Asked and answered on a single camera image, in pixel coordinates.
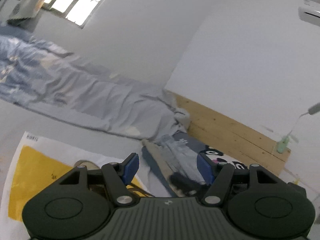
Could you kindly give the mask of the beige brown sneaker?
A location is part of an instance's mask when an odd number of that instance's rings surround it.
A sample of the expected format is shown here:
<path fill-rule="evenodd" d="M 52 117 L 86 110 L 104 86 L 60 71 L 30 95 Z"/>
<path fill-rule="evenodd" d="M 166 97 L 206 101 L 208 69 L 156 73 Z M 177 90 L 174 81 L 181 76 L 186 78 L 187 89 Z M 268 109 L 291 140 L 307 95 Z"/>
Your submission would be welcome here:
<path fill-rule="evenodd" d="M 87 168 L 87 170 L 98 170 L 98 169 L 100 169 L 100 167 L 97 164 L 95 164 L 95 163 L 93 163 L 92 161 L 89 161 L 89 160 L 79 160 L 73 165 L 73 167 L 84 167 L 84 166 Z"/>

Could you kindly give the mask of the panda print pillow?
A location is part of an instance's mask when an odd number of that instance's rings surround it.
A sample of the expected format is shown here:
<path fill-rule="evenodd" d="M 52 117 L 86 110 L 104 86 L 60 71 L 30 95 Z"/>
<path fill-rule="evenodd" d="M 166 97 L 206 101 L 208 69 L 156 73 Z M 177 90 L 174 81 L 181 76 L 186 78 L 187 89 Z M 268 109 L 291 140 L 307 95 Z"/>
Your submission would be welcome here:
<path fill-rule="evenodd" d="M 187 133 L 178 132 L 173 135 L 173 138 L 176 141 L 183 142 L 192 151 L 194 151 L 198 154 L 204 153 L 214 163 L 226 162 L 226 163 L 232 164 L 236 169 L 239 169 L 239 170 L 247 170 L 248 169 L 248 167 L 244 163 L 228 156 L 227 154 L 221 152 L 220 150 L 215 149 L 214 147 L 211 147 L 211 146 L 189 136 Z"/>

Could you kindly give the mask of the folded light blue jeans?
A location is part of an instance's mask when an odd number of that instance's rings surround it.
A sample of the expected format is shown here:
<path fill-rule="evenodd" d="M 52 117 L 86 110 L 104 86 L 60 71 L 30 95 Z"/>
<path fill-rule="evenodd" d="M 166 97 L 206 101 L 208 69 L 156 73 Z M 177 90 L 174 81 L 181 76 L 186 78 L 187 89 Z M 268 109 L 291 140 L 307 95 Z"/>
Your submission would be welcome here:
<path fill-rule="evenodd" d="M 191 180 L 205 184 L 197 169 L 198 154 L 196 152 L 168 135 L 163 136 L 155 144 L 160 147 L 162 157 L 174 173 L 178 172 Z"/>

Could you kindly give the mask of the folded beige garment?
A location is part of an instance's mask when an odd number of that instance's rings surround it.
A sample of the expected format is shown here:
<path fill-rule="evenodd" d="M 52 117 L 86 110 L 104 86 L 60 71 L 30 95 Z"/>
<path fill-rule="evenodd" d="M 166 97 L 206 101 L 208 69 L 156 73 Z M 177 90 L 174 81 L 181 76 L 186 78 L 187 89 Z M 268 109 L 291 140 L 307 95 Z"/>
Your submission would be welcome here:
<path fill-rule="evenodd" d="M 160 147 L 157 146 L 156 144 L 148 141 L 147 139 L 142 140 L 142 145 L 147 148 L 148 152 L 151 154 L 153 159 L 156 161 L 157 165 L 160 168 L 161 173 L 163 174 L 165 179 L 168 181 L 172 190 L 177 194 L 177 197 L 185 197 L 185 195 L 180 190 L 176 189 L 176 187 L 174 187 L 174 185 L 172 185 L 172 183 L 170 182 L 170 176 L 174 172 L 169 167 L 168 163 L 162 157 Z"/>

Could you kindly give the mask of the white yellow plastic mailer bag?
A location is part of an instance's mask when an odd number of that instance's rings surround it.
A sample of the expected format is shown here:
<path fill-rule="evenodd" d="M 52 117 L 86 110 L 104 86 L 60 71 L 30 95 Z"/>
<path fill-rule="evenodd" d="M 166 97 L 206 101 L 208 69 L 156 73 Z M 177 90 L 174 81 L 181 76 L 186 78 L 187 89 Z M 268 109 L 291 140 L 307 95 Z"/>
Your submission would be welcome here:
<path fill-rule="evenodd" d="M 86 161 L 102 167 L 122 160 L 25 132 L 1 190 L 1 239 L 29 239 L 22 222 L 24 205 L 75 164 Z"/>

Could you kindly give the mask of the blue printed bed sheet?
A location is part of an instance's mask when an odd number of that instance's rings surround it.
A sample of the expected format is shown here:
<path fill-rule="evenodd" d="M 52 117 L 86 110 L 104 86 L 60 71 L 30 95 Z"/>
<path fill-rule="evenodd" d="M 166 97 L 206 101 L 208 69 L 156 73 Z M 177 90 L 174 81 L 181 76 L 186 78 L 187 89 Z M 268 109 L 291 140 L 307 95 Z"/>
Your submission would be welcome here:
<path fill-rule="evenodd" d="M 139 140 L 70 125 L 2 100 L 1 190 L 16 148 L 25 132 L 122 161 L 131 153 L 141 154 L 143 147 Z"/>

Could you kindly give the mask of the crumpled blue duvet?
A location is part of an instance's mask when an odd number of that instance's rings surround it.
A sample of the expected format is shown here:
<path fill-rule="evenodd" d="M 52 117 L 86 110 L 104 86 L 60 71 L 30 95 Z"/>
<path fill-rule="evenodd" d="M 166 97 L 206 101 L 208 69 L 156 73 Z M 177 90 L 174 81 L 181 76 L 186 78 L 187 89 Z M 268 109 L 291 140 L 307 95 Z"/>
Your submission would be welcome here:
<path fill-rule="evenodd" d="M 188 112 L 163 88 L 123 77 L 10 25 L 1 26 L 1 98 L 132 139 L 157 140 L 190 124 Z"/>

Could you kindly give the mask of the patterned window curtain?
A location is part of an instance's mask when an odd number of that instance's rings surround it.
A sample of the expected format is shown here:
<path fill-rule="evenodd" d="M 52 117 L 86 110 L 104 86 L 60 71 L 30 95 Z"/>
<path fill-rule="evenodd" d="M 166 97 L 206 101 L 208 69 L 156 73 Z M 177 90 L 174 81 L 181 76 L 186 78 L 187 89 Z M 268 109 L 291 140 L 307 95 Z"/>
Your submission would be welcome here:
<path fill-rule="evenodd" d="M 21 25 L 25 21 L 34 19 L 39 13 L 45 0 L 20 0 L 14 7 L 7 23 L 11 25 Z"/>

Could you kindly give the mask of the wooden bed frame board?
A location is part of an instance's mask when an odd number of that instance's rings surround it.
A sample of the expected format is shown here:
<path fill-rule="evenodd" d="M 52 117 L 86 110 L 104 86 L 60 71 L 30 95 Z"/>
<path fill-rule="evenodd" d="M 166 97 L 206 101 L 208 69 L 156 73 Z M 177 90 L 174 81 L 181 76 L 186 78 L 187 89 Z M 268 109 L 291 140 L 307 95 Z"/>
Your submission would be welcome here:
<path fill-rule="evenodd" d="M 246 165 L 257 163 L 279 176 L 291 154 L 276 151 L 277 142 L 204 105 L 176 94 L 177 105 L 190 114 L 188 134 L 238 159 Z"/>

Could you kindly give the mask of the white wall air conditioner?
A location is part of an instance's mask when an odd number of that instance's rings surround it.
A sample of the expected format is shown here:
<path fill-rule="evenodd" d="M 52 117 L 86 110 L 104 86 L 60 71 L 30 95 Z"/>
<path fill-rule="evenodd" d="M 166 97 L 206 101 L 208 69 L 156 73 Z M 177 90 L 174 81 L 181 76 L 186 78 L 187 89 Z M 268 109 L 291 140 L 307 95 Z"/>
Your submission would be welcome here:
<path fill-rule="evenodd" d="M 310 0 L 303 0 L 298 8 L 299 18 L 310 24 L 320 26 L 320 4 Z"/>

